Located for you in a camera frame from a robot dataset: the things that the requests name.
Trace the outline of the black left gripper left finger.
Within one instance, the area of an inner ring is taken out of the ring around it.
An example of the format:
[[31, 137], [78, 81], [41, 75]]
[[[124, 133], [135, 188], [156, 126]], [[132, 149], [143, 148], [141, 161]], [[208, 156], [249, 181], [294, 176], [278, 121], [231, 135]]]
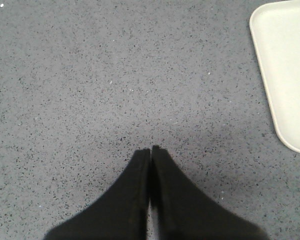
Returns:
[[46, 240], [145, 240], [151, 152], [134, 152], [130, 162], [93, 204], [52, 228]]

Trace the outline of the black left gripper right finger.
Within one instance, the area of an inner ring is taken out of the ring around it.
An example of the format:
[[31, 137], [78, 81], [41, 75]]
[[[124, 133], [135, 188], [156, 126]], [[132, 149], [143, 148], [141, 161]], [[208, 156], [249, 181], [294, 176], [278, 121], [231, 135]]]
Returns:
[[151, 203], [161, 240], [267, 240], [267, 233], [217, 204], [181, 171], [166, 149], [151, 153]]

